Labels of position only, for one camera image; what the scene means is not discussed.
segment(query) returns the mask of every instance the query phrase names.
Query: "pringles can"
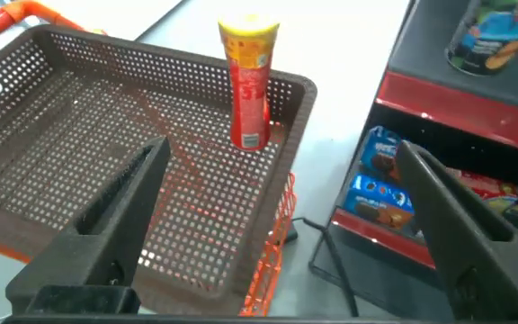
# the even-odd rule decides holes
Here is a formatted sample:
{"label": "pringles can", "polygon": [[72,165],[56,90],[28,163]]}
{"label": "pringles can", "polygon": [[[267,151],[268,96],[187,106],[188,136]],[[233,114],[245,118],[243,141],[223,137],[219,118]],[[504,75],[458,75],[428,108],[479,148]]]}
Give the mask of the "pringles can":
{"label": "pringles can", "polygon": [[270,136],[267,82],[279,23],[249,14],[219,20],[233,86],[231,141],[239,149],[258,150]]}
{"label": "pringles can", "polygon": [[449,63],[477,76],[500,72],[518,53],[518,0],[472,0],[446,50]]}

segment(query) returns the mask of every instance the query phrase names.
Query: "yellow can lid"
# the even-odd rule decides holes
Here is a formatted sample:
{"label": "yellow can lid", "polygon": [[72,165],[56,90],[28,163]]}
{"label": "yellow can lid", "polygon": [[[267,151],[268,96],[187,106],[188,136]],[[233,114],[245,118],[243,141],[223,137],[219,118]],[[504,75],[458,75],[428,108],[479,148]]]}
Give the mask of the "yellow can lid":
{"label": "yellow can lid", "polygon": [[234,14],[219,19],[219,26],[232,35],[254,37],[276,33],[279,22],[263,14]]}

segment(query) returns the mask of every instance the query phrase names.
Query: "basket handle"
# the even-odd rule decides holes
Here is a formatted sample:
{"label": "basket handle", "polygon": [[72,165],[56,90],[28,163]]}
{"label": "basket handle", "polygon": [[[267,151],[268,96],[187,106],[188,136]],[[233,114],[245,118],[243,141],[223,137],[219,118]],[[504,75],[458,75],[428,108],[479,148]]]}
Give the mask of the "basket handle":
{"label": "basket handle", "polygon": [[18,0],[1,7],[0,33],[31,15],[37,16],[56,25],[67,26],[79,31],[84,30],[78,24],[71,22],[55,10],[48,8],[35,0]]}

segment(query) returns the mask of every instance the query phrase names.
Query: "shopping basket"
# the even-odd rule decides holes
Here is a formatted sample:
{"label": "shopping basket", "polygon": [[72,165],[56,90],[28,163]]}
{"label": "shopping basket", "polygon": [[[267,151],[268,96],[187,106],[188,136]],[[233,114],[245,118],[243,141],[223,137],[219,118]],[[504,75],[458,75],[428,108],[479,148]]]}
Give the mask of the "shopping basket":
{"label": "shopping basket", "polygon": [[143,304],[267,312],[311,81],[272,72],[272,138],[256,152],[230,143],[224,60],[42,25],[0,50],[0,87],[0,250],[35,255],[136,148],[165,134],[174,157],[134,281]]}

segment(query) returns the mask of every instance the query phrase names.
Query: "blue oreo package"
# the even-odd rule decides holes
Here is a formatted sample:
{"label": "blue oreo package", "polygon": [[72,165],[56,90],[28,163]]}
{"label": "blue oreo package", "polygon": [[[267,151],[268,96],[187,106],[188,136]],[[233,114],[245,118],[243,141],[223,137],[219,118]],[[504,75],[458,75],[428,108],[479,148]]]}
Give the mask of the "blue oreo package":
{"label": "blue oreo package", "polygon": [[[403,229],[415,213],[405,191],[362,174],[353,178],[343,207],[367,221],[396,230]],[[407,234],[412,236],[418,231],[409,230]]]}
{"label": "blue oreo package", "polygon": [[374,178],[398,184],[395,154],[400,142],[401,138],[395,132],[382,126],[373,127],[362,144],[361,171]]}

